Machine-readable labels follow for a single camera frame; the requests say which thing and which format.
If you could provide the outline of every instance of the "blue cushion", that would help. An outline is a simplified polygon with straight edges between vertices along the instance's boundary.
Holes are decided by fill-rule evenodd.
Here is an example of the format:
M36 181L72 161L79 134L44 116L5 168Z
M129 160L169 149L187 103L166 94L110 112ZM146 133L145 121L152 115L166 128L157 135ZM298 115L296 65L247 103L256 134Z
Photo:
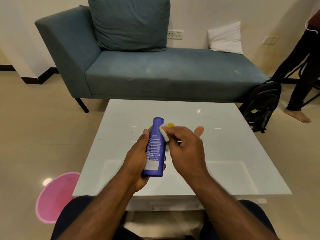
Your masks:
M268 77L245 56L207 49L103 51L85 73L94 98L241 102Z
M163 51L170 0L88 0L98 45L110 51Z

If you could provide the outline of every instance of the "maroon shirt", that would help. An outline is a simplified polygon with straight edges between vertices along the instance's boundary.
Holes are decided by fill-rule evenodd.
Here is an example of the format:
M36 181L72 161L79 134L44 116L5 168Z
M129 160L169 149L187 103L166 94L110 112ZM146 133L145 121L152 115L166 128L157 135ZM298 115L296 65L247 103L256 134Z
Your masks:
M308 29L320 31L320 10L309 20Z

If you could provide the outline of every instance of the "pink object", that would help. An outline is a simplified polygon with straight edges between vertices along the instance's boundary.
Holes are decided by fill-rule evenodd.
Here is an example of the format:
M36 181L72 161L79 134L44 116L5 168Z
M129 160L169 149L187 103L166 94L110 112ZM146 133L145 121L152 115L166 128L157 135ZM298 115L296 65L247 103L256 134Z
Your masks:
M40 221L56 223L63 208L73 199L72 194L79 177L78 172L62 174L42 190L35 204L35 214Z

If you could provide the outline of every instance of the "white table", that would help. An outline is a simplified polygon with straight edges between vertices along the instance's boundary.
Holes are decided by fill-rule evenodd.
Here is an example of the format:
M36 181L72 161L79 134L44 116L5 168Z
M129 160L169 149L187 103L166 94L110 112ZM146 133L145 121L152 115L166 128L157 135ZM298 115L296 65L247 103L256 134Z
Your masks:
M73 195L97 195L118 171L127 151L154 117L191 130L201 139L211 175L233 195L291 194L235 104L111 99ZM163 177L151 177L127 210L196 210L202 206L174 169L169 153Z

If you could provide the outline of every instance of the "sofa back cushion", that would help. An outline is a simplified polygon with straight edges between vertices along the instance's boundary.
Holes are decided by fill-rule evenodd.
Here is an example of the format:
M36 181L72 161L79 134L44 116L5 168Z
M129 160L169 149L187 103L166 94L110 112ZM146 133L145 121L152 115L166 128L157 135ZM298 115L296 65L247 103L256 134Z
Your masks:
M170 0L88 0L98 45L110 51L163 51Z

